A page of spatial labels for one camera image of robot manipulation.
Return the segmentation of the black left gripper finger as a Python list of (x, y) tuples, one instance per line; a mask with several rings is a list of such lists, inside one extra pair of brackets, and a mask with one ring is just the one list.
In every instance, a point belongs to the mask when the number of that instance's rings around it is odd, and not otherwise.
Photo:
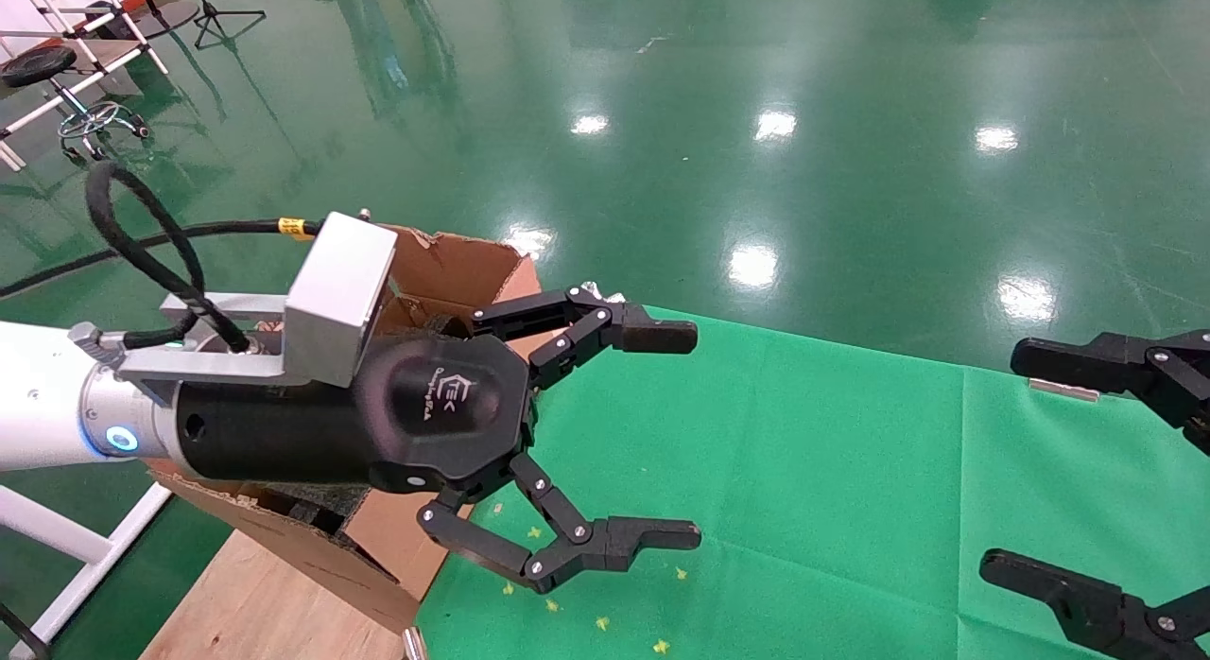
[(549, 389), (605, 349), (688, 355), (699, 345), (695, 322), (653, 318), (647, 308), (604, 302), (583, 287), (551, 289), (476, 308), (473, 334), (515, 342), (553, 334), (528, 354), (528, 384)]
[(528, 453), (509, 459), (506, 478), (557, 534), (547, 547), (532, 552), (459, 516), (467, 497), (449, 488), (417, 510), (417, 523), (442, 549), (536, 595), (549, 595), (582, 572), (627, 572), (644, 549), (701, 547), (701, 528), (691, 521), (629, 516), (588, 521)]

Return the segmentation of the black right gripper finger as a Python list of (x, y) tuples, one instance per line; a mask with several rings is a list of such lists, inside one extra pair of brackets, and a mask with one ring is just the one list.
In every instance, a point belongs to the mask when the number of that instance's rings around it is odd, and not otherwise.
[(979, 575), (993, 586), (1044, 603), (1076, 645), (1112, 659), (1206, 659), (1198, 639), (1209, 631), (1209, 587), (1158, 607), (1120, 586), (989, 549)]
[(1016, 375), (1102, 394), (1133, 394), (1168, 426), (1209, 454), (1209, 337), (1163, 339), (1101, 333), (1084, 345), (1037, 338), (1012, 349)]

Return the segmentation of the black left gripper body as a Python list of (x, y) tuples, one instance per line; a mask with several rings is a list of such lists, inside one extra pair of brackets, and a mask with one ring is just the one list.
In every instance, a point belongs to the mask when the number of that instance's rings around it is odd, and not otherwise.
[(486, 495), (532, 441), (528, 360), (506, 342), (378, 338), (348, 386), (185, 383), (175, 466), (194, 478)]

